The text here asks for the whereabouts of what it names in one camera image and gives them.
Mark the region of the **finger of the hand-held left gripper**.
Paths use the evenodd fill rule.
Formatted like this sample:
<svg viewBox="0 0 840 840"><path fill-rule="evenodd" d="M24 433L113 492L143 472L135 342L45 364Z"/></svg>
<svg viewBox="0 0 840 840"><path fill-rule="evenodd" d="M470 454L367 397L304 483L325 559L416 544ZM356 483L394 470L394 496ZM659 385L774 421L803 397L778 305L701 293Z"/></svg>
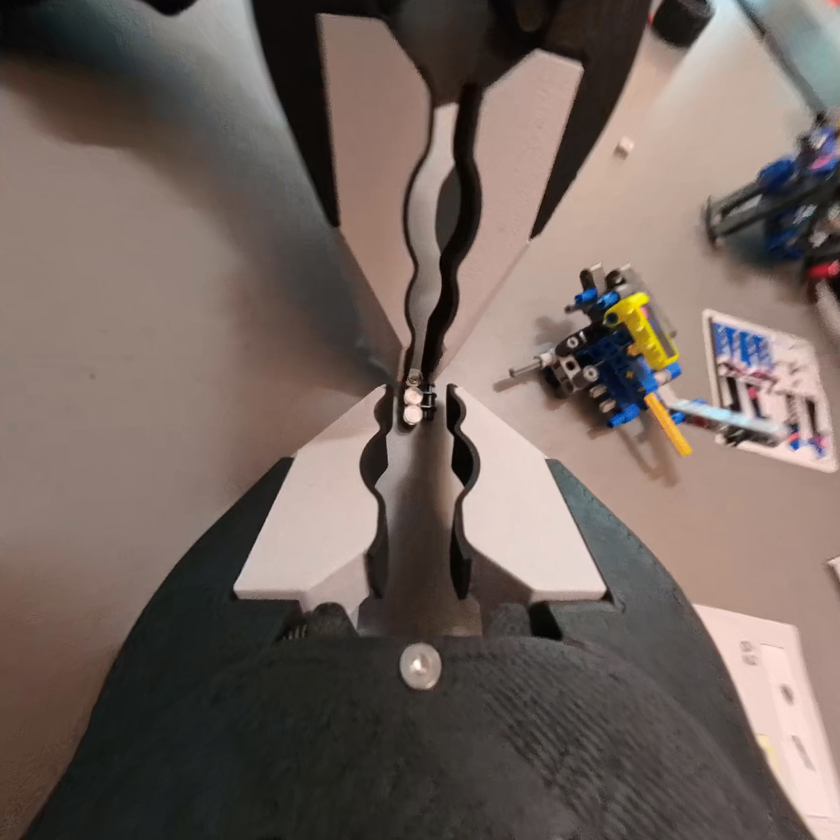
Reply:
<svg viewBox="0 0 840 840"><path fill-rule="evenodd" d="M407 192L427 150L426 81L386 23L318 16L339 215L339 260L353 294L362 354L394 382L412 339L406 294Z"/></svg>
<svg viewBox="0 0 840 840"><path fill-rule="evenodd" d="M488 87L468 86L455 115L451 175L442 189L452 231L434 263L420 371L426 382L466 341L534 238L581 79L582 64L535 49Z"/></svg>

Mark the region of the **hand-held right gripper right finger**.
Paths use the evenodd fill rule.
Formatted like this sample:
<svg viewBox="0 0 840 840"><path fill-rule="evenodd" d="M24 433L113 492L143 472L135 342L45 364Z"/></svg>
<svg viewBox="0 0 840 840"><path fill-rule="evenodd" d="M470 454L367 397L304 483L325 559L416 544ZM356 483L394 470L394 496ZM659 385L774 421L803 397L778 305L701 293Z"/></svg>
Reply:
<svg viewBox="0 0 840 840"><path fill-rule="evenodd" d="M449 548L461 601L484 636L534 606L603 600L607 586L544 453L467 390L446 389L451 469L461 489Z"/></svg>

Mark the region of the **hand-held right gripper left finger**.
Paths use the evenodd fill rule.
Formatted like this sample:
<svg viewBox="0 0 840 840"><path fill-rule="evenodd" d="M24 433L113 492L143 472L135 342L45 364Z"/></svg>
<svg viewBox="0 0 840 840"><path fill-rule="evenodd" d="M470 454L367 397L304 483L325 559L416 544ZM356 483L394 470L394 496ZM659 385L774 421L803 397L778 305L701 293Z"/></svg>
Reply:
<svg viewBox="0 0 840 840"><path fill-rule="evenodd" d="M235 584L241 600L357 611L388 576L385 501L392 388L381 385L293 456Z"/></svg>

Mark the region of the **small grey lego connector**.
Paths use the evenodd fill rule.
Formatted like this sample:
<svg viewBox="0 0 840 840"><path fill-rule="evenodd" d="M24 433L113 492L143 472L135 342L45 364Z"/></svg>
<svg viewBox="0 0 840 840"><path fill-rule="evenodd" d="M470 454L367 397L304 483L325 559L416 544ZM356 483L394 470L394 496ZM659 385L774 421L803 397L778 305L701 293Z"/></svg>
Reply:
<svg viewBox="0 0 840 840"><path fill-rule="evenodd" d="M437 384L420 368L411 366L398 391L397 420L402 431L409 432L430 424L437 414Z"/></svg>

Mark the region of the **small blue yellow lego assembly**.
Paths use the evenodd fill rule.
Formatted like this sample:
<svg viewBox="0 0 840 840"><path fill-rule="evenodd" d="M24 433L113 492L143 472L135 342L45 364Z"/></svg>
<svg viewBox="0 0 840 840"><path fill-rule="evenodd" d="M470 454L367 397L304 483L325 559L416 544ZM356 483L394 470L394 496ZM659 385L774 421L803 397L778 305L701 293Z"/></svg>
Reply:
<svg viewBox="0 0 840 840"><path fill-rule="evenodd" d="M653 419L679 456L692 447L679 426L685 417L667 407L660 390L681 376L675 335L630 266L580 272L581 292L564 311L587 323L528 363L508 370L511 379L539 373L559 399L584 394L605 427Z"/></svg>

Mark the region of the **black lego tyre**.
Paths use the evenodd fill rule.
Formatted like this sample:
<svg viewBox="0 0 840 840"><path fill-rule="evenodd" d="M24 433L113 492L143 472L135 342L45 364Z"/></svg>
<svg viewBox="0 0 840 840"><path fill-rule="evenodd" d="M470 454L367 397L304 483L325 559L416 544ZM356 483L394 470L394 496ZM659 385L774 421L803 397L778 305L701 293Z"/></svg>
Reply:
<svg viewBox="0 0 840 840"><path fill-rule="evenodd" d="M675 47L689 48L711 22L715 8L710 1L670 2L667 40Z"/></svg>

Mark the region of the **pale grey lego beam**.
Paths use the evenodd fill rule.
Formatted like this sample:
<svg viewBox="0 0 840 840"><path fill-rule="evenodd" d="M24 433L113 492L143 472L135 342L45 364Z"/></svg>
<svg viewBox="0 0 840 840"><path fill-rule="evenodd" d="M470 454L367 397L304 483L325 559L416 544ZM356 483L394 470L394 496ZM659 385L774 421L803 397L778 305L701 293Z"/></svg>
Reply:
<svg viewBox="0 0 840 840"><path fill-rule="evenodd" d="M681 416L683 422L703 428L719 436L725 445L738 447L756 444L776 448L787 441L787 426L771 420L734 412L698 400L674 399L667 408Z"/></svg>

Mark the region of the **large blue black lego assembly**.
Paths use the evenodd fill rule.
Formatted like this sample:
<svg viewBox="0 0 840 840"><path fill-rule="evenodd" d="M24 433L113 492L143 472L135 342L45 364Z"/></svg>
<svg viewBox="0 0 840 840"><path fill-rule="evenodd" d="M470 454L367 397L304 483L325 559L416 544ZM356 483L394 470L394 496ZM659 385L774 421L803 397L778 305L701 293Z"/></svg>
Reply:
<svg viewBox="0 0 840 840"><path fill-rule="evenodd" d="M814 111L793 150L702 209L708 243L735 244L761 265L796 266L809 301L838 308L838 113Z"/></svg>

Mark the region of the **lego sticker sheet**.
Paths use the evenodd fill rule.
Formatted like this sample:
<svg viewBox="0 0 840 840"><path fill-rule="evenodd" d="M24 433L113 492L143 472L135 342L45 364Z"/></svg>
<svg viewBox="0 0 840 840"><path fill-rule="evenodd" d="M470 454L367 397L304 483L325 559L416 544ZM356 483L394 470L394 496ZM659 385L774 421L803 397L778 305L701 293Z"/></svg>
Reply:
<svg viewBox="0 0 840 840"><path fill-rule="evenodd" d="M838 471L838 438L812 343L721 311L700 316L710 401L780 427L776 445L735 448L823 474Z"/></svg>

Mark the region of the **white instruction booklet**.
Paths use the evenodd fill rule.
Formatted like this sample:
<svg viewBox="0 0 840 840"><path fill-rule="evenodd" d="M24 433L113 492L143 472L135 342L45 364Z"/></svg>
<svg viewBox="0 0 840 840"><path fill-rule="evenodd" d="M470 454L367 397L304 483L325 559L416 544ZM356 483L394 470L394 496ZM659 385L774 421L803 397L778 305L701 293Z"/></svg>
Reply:
<svg viewBox="0 0 840 840"><path fill-rule="evenodd" d="M784 793L815 838L839 838L838 774L798 629L707 605L695 610Z"/></svg>

